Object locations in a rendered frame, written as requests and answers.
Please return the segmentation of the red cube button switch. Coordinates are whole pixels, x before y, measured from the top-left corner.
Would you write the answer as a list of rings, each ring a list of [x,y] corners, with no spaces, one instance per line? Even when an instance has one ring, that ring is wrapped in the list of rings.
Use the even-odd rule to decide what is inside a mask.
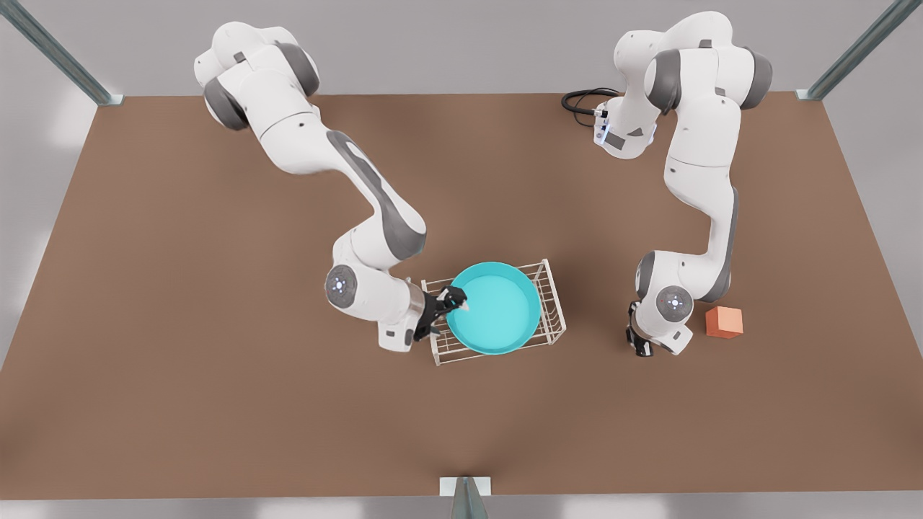
[[[741,309],[715,306],[705,313],[706,333],[710,337],[734,338],[743,333]]]

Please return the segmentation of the turquoise round plate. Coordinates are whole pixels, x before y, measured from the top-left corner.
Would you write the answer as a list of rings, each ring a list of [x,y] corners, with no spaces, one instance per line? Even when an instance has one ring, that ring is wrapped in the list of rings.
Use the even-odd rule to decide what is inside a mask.
[[[503,355],[528,342],[541,318],[539,293],[525,273],[502,262],[481,262],[451,282],[465,292],[467,310],[447,316],[464,346],[484,355]]]

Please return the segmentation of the silver frame post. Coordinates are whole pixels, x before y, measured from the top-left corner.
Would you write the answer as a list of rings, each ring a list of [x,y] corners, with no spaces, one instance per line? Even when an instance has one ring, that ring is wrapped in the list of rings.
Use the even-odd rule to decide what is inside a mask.
[[[877,19],[807,89],[797,89],[802,101],[821,101],[852,73],[907,17],[923,5],[923,0],[893,0]]]
[[[0,0],[0,14],[96,105],[122,105],[124,95],[109,92],[82,66],[79,60],[76,60],[55,37],[50,35],[49,31],[19,3],[19,0]]]
[[[451,496],[451,519],[489,519],[484,496],[492,494],[490,476],[441,477],[439,496]]]

